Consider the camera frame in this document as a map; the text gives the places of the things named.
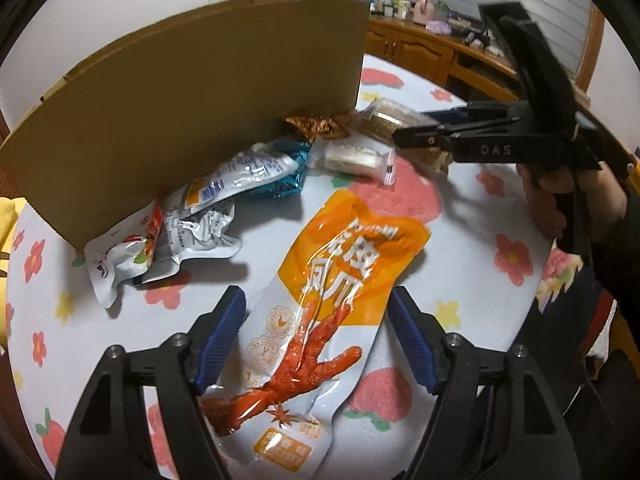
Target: blue gripper pad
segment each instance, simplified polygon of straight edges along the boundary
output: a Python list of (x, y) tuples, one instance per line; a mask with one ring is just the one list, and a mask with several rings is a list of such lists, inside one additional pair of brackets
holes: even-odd
[(431, 314), (420, 311), (404, 286), (396, 286), (391, 291), (386, 314), (415, 380), (430, 394), (439, 394), (450, 367), (442, 343), (444, 330)]
[(200, 316), (189, 331), (197, 369), (192, 383), (199, 395), (218, 380), (245, 315), (244, 291), (231, 285), (213, 312)]

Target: yellow cloth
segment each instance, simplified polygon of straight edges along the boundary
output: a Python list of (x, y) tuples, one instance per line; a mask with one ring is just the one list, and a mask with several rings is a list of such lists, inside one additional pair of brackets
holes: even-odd
[[(0, 197), (0, 251), (11, 253), (14, 243), (14, 229), (18, 215), (27, 201), (23, 198)], [(0, 269), (7, 272), (9, 269), (8, 260), (0, 260)], [(6, 345), (6, 278), (0, 278), (0, 344)]]

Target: wooden drawer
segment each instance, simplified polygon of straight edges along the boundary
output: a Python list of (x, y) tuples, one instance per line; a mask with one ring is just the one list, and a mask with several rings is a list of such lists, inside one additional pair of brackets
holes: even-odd
[(444, 86), (453, 60), (453, 49), (418, 35), (398, 32), (390, 60), (436, 85)]
[(450, 70), (450, 76), (460, 79), (473, 88), (487, 94), (489, 97), (498, 101), (517, 101), (518, 96), (508, 88), (491, 81), (473, 70), (469, 70), (458, 64), (453, 64)]

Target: blue snack package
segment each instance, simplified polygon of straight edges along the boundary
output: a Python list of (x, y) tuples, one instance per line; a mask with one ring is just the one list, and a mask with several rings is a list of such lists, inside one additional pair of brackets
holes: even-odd
[(276, 182), (256, 187), (247, 193), (259, 197), (280, 198), (302, 192), (306, 176), (306, 160), (311, 150), (311, 143), (306, 140), (283, 138), (274, 140), (270, 144), (270, 148), (276, 152), (289, 155), (298, 163), (298, 169)]

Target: wooden desk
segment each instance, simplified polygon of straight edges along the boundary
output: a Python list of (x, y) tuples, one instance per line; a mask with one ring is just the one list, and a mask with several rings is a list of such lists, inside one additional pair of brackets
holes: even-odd
[(518, 75), (507, 60), (466, 46), (462, 38), (438, 36), (412, 22), (371, 16), (365, 51), (463, 99), (473, 89), (500, 101), (516, 100), (520, 93)]

